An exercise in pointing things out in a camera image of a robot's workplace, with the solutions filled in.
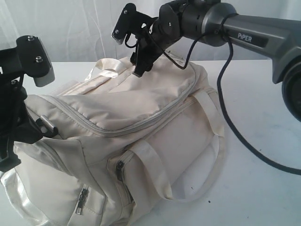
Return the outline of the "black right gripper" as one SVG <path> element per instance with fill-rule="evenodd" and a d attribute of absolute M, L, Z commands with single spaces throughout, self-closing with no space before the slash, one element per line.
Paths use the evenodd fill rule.
<path fill-rule="evenodd" d="M 163 4 L 155 22 L 150 28 L 143 28 L 145 36 L 137 39 L 135 51 L 130 57 L 131 64 L 135 66 L 135 76 L 142 77 L 145 72 L 149 72 L 163 52 L 181 39 L 181 20 L 185 6 L 185 2 Z"/>

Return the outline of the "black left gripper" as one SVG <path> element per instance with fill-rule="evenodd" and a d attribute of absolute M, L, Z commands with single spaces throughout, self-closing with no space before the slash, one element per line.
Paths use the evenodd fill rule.
<path fill-rule="evenodd" d="M 25 72 L 0 76 L 0 165 L 17 166 L 21 160 L 14 153 L 14 142 L 33 144 L 43 138 L 40 127 L 28 113 L 23 87 Z"/>

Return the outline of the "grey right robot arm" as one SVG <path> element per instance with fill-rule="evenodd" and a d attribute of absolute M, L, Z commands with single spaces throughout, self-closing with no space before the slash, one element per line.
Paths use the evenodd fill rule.
<path fill-rule="evenodd" d="M 301 24 L 295 20 L 239 15 L 219 0 L 175 0 L 146 22 L 130 60 L 142 76 L 164 50 L 185 37 L 220 47 L 227 41 L 272 60 L 272 81 L 282 84 L 284 103 L 301 117 Z"/>

